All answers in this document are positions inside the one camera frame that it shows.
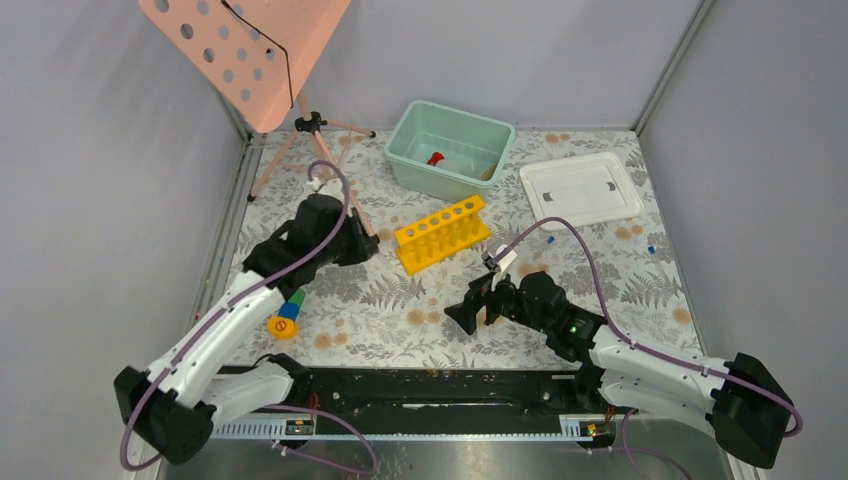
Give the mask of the yellow test tube rack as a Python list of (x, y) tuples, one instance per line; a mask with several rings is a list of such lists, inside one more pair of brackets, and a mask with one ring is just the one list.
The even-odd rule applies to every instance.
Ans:
[(414, 275), (490, 236), (480, 212), (486, 206), (473, 195), (395, 231), (396, 255)]

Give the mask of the white wash bottle red cap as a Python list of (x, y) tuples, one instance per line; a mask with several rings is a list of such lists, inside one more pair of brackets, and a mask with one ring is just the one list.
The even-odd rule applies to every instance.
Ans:
[(455, 158), (453, 156), (445, 156), (443, 153), (438, 151), (434, 152), (430, 156), (430, 158), (426, 161), (426, 164), (442, 170), (456, 169)]

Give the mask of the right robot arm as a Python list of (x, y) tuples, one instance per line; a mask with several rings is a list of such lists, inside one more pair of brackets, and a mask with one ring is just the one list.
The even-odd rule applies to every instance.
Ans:
[(659, 414), (699, 430), (727, 453), (770, 469), (790, 424), (793, 403), (766, 366), (738, 353), (731, 360), (619, 337), (603, 316), (567, 299), (544, 272), (519, 284), (489, 273), (469, 283), (445, 314), (467, 334), (499, 318), (545, 336), (556, 356), (580, 365), (573, 396), (583, 410), (605, 405)]

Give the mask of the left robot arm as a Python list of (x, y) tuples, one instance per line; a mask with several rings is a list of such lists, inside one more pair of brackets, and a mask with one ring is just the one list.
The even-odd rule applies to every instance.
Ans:
[(181, 340), (148, 367), (117, 374), (113, 386), (125, 424), (121, 466), (139, 471), (160, 458), (179, 465), (220, 424), (270, 403), (288, 411), (304, 407), (308, 381), (277, 362), (220, 383), (214, 378), (250, 331), (320, 268), (363, 263), (378, 244), (348, 199), (308, 195), (293, 219), (254, 247), (230, 290)]

